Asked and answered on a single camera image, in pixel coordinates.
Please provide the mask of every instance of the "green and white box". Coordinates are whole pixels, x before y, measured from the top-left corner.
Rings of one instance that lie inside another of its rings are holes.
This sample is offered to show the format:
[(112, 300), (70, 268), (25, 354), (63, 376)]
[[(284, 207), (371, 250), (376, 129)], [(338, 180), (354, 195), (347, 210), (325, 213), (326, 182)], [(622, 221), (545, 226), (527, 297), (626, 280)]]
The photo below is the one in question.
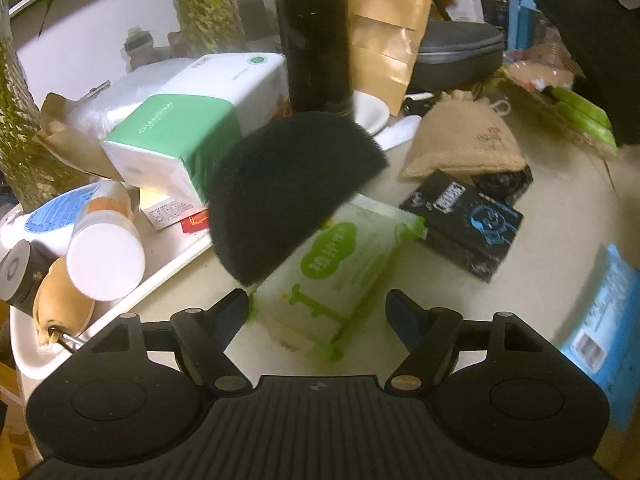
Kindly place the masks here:
[(104, 140), (125, 182), (202, 206), (228, 150), (288, 108), (278, 54), (209, 54), (144, 101)]

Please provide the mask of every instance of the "barcode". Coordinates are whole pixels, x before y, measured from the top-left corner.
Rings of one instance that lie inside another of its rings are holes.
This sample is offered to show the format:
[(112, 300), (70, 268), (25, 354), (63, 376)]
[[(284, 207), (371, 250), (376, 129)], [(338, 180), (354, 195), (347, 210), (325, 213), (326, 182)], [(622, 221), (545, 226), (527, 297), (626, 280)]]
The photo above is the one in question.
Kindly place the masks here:
[(596, 373), (600, 370), (600, 366), (606, 357), (606, 354), (602, 348), (596, 343), (589, 334), (582, 332), (578, 338), (578, 342), (574, 343), (574, 348), (584, 359), (585, 364)]

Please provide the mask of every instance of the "textured glass vase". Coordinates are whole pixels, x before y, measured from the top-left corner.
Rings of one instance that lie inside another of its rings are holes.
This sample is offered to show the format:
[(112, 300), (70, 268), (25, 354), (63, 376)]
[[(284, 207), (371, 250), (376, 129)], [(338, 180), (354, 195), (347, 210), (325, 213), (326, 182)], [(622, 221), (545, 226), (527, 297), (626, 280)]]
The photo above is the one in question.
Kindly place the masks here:
[(192, 57), (245, 50), (236, 0), (173, 0), (182, 39)]
[(0, 171), (25, 212), (88, 182), (31, 140), (39, 128), (40, 112), (14, 50), (8, 0), (0, 0)]

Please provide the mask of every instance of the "blue label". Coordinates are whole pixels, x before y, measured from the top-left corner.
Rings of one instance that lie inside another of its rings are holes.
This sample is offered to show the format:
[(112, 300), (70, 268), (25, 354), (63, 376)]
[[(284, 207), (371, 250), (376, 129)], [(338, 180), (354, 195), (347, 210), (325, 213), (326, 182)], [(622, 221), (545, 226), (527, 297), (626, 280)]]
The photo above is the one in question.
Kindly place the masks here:
[(625, 433), (640, 390), (640, 272), (611, 246), (593, 279), (587, 314), (561, 351), (602, 388)]
[(24, 226), (30, 233), (47, 233), (73, 224), (84, 204), (91, 200), (100, 184), (91, 184), (50, 200), (34, 211)]

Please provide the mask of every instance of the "black card box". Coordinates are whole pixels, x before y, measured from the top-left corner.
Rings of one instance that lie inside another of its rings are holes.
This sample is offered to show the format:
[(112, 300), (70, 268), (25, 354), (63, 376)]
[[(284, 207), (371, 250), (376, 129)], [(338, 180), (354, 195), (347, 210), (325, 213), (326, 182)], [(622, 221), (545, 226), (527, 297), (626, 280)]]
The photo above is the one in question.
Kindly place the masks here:
[(433, 173), (401, 208), (424, 218), (424, 242), (489, 283), (515, 240), (522, 215), (443, 171)]

